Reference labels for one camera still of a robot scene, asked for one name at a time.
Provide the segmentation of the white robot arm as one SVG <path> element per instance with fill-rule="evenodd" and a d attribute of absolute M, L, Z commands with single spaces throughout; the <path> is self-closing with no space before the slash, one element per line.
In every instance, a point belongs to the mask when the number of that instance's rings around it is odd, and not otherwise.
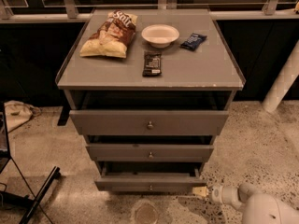
<path fill-rule="evenodd" d="M 299 76 L 299 42 L 293 48 L 287 62 L 266 94 L 262 106 L 267 112 L 273 112 L 293 82 Z M 283 201 L 262 193 L 249 183 L 239 187 L 213 185 L 195 187 L 192 193 L 208 197 L 213 203 L 227 204 L 242 213 L 241 224 L 298 224 L 299 211 Z"/>

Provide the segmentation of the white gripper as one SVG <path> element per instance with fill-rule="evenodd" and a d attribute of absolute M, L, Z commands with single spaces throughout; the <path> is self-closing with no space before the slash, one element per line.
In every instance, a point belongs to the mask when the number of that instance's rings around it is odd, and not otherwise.
<path fill-rule="evenodd" d="M 214 185 L 209 189 L 207 186 L 193 187 L 192 193 L 201 197 L 209 197 L 214 203 L 236 204 L 239 202 L 237 188 L 231 186 Z"/>

